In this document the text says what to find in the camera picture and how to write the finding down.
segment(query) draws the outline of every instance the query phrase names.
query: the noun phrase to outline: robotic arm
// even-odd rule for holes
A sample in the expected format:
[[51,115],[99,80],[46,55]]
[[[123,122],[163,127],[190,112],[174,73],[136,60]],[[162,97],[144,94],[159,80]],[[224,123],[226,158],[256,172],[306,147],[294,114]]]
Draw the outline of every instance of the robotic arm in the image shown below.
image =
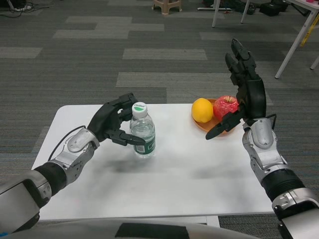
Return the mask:
[[319,234],[319,199],[306,188],[277,151],[277,138],[266,117],[266,94],[262,79],[256,74],[252,54],[233,39],[232,51],[237,62],[226,54],[231,80],[238,86],[238,111],[228,113],[222,122],[207,133],[211,139],[245,123],[243,145],[250,165],[280,220],[279,230],[285,239],[312,239]]
[[[270,116],[266,116],[265,88],[255,72],[254,58],[235,39],[231,47],[237,61],[226,54],[226,63],[233,84],[238,86],[238,111],[225,115],[222,122],[207,133],[206,139],[224,130],[230,131],[243,119],[243,145],[249,153],[252,170],[272,201],[283,238],[317,238],[319,199],[303,185],[277,151],[274,124],[271,126]],[[39,209],[79,177],[100,142],[109,138],[124,146],[144,145],[143,139],[120,130],[121,123],[132,118],[131,107],[136,102],[130,93],[104,104],[87,128],[65,141],[62,152],[54,159],[0,186],[0,236],[2,232],[31,228],[39,220]]]
[[104,104],[88,128],[69,137],[54,159],[1,186],[0,233],[18,232],[36,224],[40,208],[79,177],[100,142],[109,138],[124,146],[144,145],[143,139],[120,130],[121,123],[132,118],[132,105],[136,102],[130,93]]

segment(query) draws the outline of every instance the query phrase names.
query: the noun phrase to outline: white bottle cap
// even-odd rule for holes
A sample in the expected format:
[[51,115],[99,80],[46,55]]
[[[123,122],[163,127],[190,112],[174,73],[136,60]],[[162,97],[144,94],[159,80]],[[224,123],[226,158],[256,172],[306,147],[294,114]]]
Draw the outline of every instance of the white bottle cap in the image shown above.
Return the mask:
[[132,113],[137,119],[144,118],[148,115],[148,107],[143,102],[137,102],[132,106]]

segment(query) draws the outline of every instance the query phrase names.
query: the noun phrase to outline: plastic water bottle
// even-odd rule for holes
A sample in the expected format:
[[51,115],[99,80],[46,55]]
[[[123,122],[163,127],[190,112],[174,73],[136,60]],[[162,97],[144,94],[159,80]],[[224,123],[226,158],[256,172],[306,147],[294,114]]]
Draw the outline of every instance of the plastic water bottle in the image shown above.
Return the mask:
[[132,106],[133,117],[130,122],[131,134],[145,140],[145,145],[134,145],[134,151],[139,158],[149,159],[155,150],[155,125],[148,114],[148,107],[143,102]]

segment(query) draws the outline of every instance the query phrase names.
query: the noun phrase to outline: bottle label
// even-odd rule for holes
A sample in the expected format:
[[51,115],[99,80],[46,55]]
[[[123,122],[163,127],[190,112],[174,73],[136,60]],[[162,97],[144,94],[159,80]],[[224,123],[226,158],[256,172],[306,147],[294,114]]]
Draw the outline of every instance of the bottle label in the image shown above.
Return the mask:
[[134,150],[137,153],[142,155],[152,153],[154,149],[155,149],[155,136],[151,141],[146,142],[145,145],[134,145]]

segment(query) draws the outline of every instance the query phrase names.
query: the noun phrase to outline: orange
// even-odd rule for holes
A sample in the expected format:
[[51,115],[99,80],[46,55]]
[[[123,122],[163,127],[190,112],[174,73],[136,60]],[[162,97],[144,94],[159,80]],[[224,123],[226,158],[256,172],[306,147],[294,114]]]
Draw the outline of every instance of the orange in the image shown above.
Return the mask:
[[199,123],[206,123],[213,118],[213,106],[204,98],[197,99],[191,107],[191,116]]

